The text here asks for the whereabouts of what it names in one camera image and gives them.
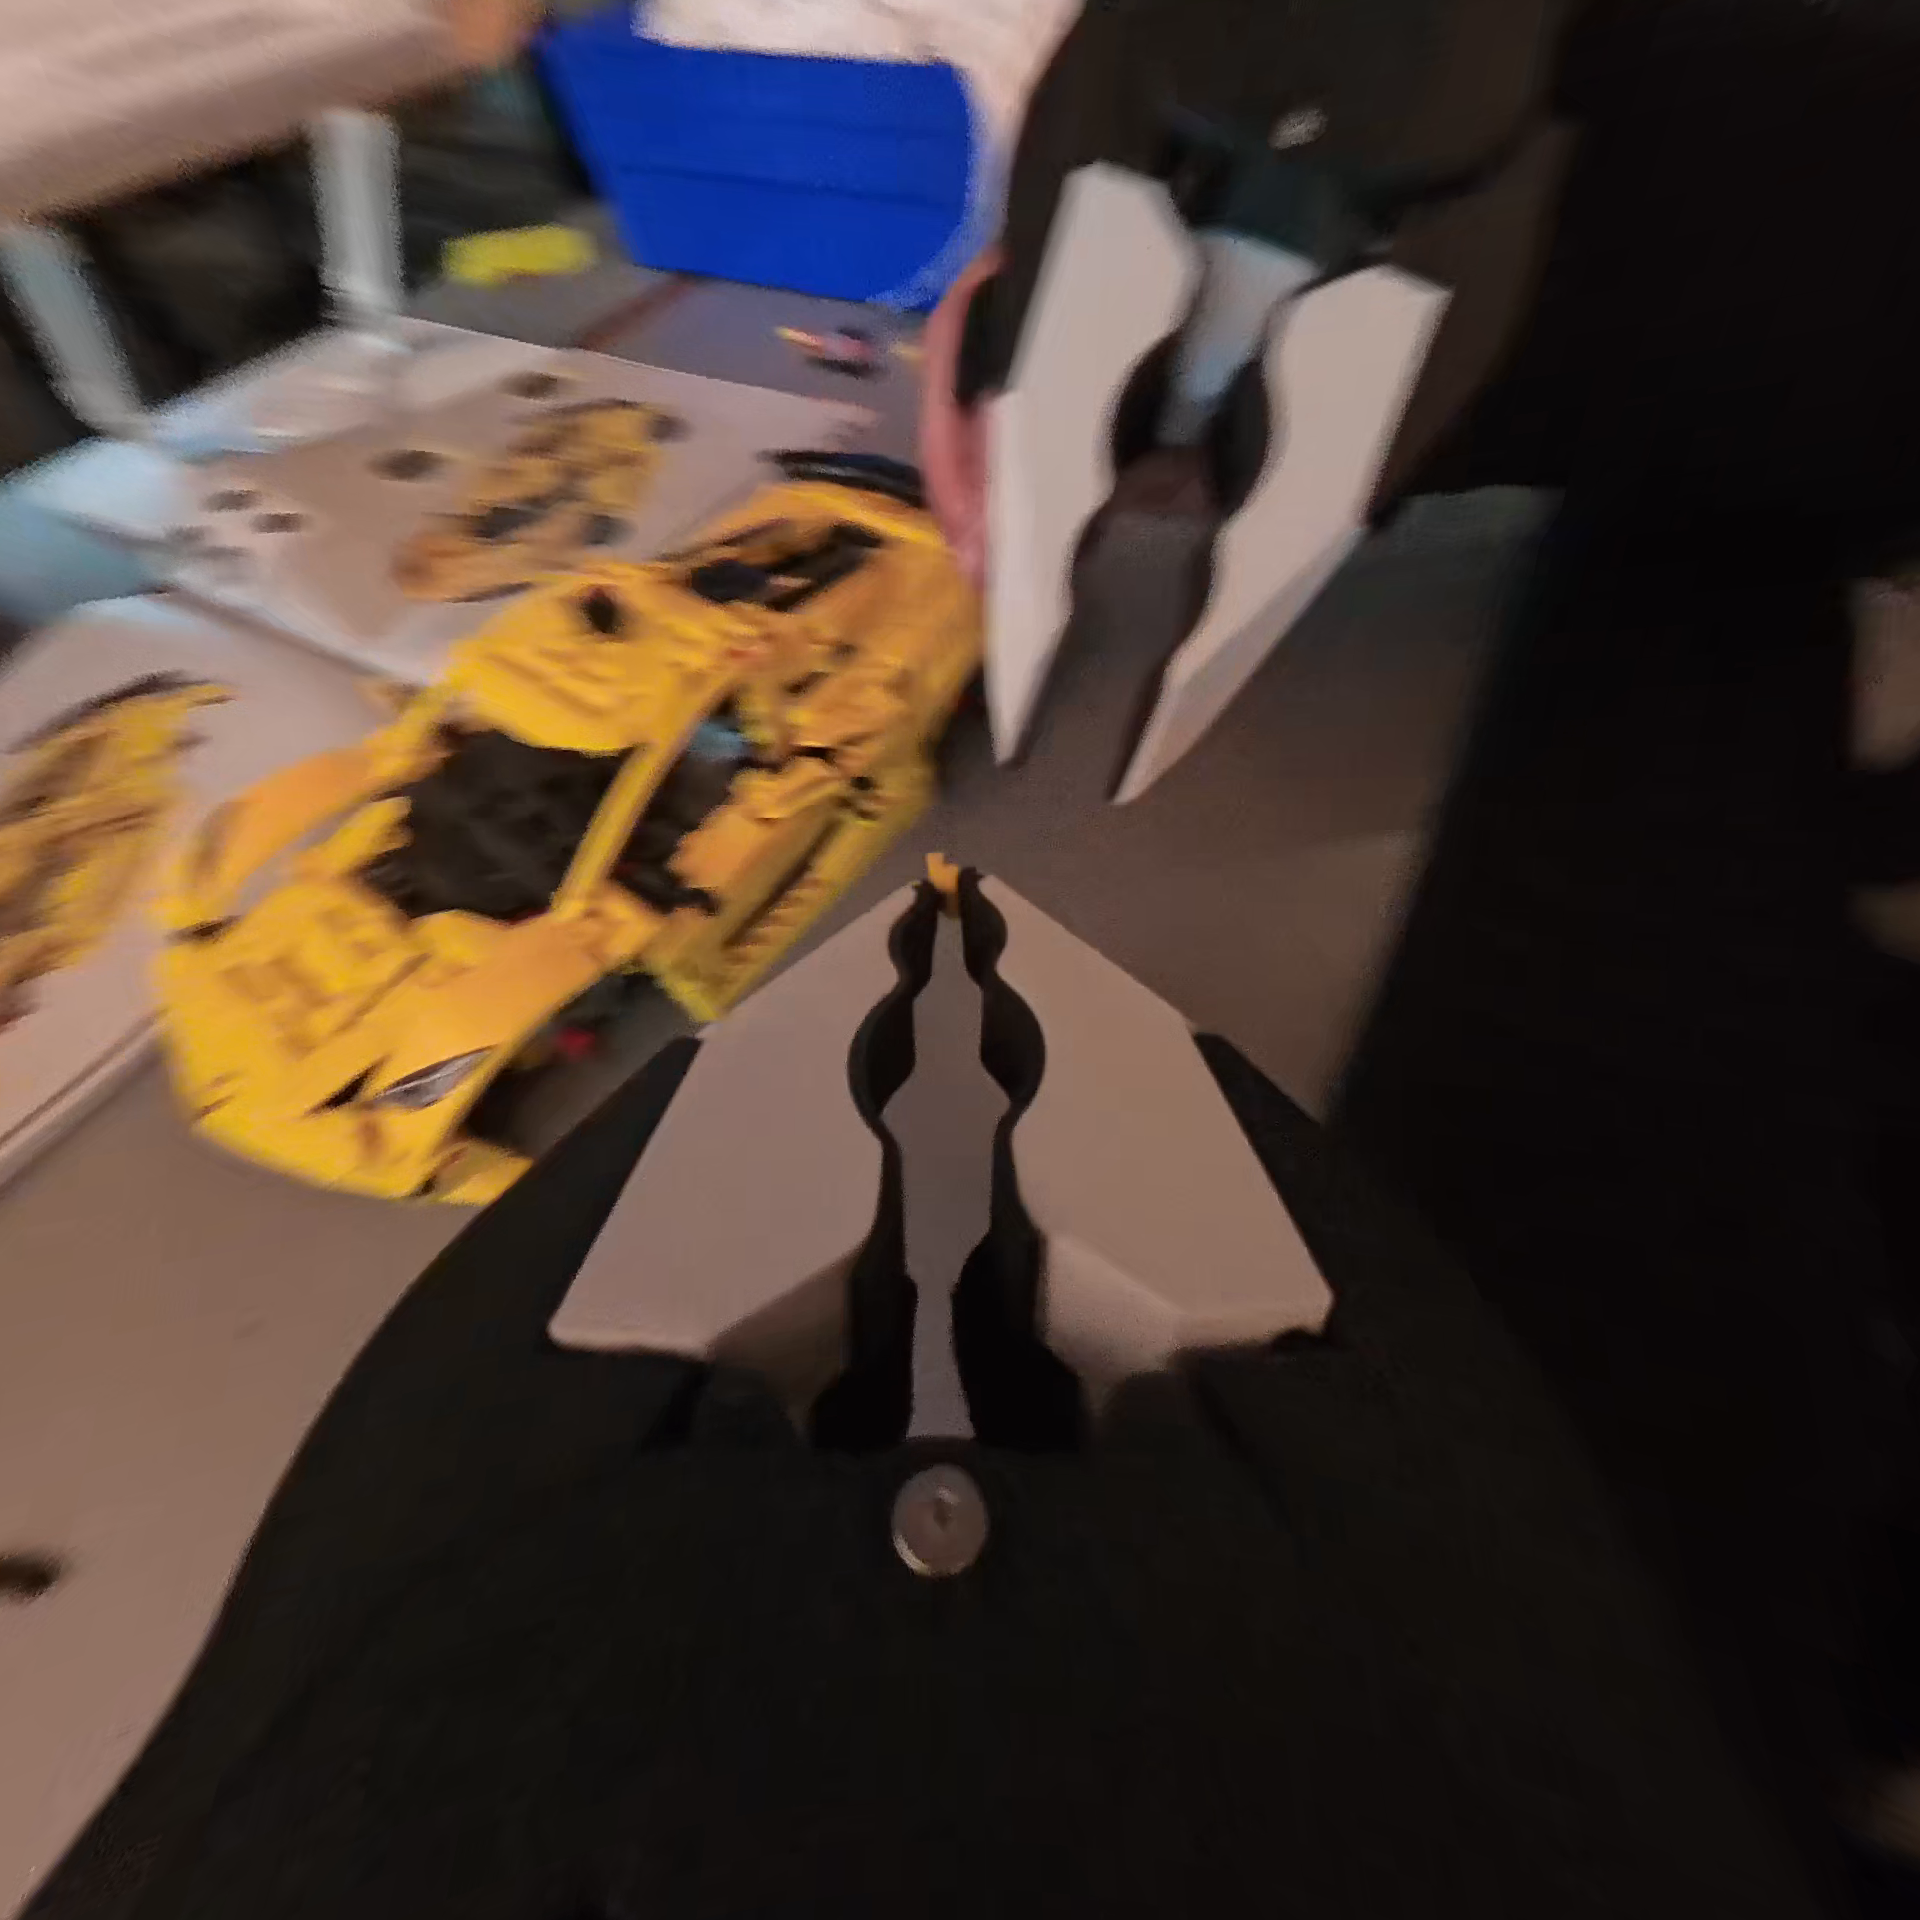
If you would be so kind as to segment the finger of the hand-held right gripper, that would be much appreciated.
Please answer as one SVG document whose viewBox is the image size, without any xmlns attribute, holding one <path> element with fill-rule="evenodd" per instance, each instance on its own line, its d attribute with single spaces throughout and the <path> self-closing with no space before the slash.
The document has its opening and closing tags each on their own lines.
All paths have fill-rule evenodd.
<svg viewBox="0 0 1920 1920">
<path fill-rule="evenodd" d="M 1272 448 L 1211 551 L 1201 614 L 1170 654 L 1112 791 L 1137 801 L 1219 720 L 1346 565 L 1448 288 L 1349 273 L 1294 299 L 1264 347 Z"/>
<path fill-rule="evenodd" d="M 1071 616 L 1071 567 L 1114 477 L 1141 364 L 1193 303 L 1197 259 L 1163 182 L 1109 163 L 1063 182 L 1008 376 L 986 404 L 983 685 L 1019 758 Z"/>
</svg>

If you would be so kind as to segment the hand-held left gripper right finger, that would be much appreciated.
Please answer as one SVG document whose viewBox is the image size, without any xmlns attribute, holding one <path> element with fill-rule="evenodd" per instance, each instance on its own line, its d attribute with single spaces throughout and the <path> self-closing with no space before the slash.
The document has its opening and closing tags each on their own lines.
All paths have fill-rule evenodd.
<svg viewBox="0 0 1920 1920">
<path fill-rule="evenodd" d="M 1000 1095 L 954 1281 L 973 1438 L 1069 1452 L 1137 1375 L 1320 1335 L 1333 1287 L 1185 1016 L 978 871 L 954 923 Z"/>
</svg>

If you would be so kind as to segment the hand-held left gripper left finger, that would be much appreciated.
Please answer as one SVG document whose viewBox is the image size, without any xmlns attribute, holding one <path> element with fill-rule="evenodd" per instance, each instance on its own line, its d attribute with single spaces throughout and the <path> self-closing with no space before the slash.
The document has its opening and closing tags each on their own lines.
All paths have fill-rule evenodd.
<svg viewBox="0 0 1920 1920">
<path fill-rule="evenodd" d="M 712 1021 L 550 1339 L 753 1375 L 825 1449 L 899 1441 L 919 1289 L 889 1107 L 919 996 L 911 884 Z"/>
</svg>

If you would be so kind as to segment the yellow toy brick car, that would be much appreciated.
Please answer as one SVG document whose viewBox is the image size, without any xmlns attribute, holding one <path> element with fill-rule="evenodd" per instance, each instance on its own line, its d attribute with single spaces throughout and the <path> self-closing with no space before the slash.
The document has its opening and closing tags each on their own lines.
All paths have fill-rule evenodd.
<svg viewBox="0 0 1920 1920">
<path fill-rule="evenodd" d="M 159 896 L 194 1128 L 479 1208 L 503 1103 L 653 988 L 745 999 L 927 804 L 981 613 L 920 473 L 781 449 L 679 551 L 543 581 L 373 733 L 205 816 Z"/>
</svg>

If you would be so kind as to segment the grey desk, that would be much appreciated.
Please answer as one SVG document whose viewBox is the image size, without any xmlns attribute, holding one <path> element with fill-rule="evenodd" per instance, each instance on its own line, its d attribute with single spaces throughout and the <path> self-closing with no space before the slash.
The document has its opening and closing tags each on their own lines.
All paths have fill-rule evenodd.
<svg viewBox="0 0 1920 1920">
<path fill-rule="evenodd" d="M 1173 614 L 1183 528 L 1119 518 L 1040 725 L 997 771 L 951 732 L 944 793 L 797 955 L 926 852 L 978 864 L 1328 1111 L 1424 864 L 1497 601 L 1543 500 L 1414 500 L 1360 548 L 1145 800 L 1105 801 Z M 305 1428 L 463 1224 L 248 1167 L 136 1069 L 3 1191 L 2 1892 L 13 1915 L 191 1667 Z"/>
</svg>

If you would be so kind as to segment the person's right hand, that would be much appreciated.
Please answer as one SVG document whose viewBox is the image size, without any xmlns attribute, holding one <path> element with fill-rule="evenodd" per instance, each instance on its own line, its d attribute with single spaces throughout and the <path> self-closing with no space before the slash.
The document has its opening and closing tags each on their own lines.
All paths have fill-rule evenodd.
<svg viewBox="0 0 1920 1920">
<path fill-rule="evenodd" d="M 976 288 L 999 268 L 983 249 L 929 310 L 919 335 L 919 468 L 929 516 L 973 587 L 984 575 L 986 449 L 976 409 L 960 401 L 954 369 Z"/>
</svg>

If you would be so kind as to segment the blue plastic bin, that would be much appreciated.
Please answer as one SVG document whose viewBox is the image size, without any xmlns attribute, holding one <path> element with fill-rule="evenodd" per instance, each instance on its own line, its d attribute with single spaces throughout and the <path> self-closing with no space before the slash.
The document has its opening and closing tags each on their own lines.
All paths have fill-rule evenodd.
<svg viewBox="0 0 1920 1920">
<path fill-rule="evenodd" d="M 986 153 L 947 64 L 709 49 L 609 4 L 543 28 L 534 65 L 643 270 L 919 313 L 981 245 Z"/>
</svg>

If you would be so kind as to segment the small yellow object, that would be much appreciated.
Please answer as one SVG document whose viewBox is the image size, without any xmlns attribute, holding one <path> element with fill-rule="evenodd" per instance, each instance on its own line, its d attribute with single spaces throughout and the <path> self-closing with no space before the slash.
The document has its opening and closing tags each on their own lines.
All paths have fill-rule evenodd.
<svg viewBox="0 0 1920 1920">
<path fill-rule="evenodd" d="M 512 281 L 563 279 L 597 265 L 593 235 L 576 223 L 534 223 L 454 235 L 439 254 L 446 281 L 498 288 Z"/>
</svg>

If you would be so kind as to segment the wheel picture instruction booklet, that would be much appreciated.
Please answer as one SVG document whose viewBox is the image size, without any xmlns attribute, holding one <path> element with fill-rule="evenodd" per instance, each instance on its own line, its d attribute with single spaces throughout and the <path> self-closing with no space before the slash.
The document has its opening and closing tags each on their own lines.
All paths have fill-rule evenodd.
<svg viewBox="0 0 1920 1920">
<path fill-rule="evenodd" d="M 685 545 L 855 448 L 865 404 L 430 326 L 382 414 L 334 439 L 167 456 L 139 534 L 165 577 L 310 647 L 431 680 L 546 581 Z"/>
</svg>

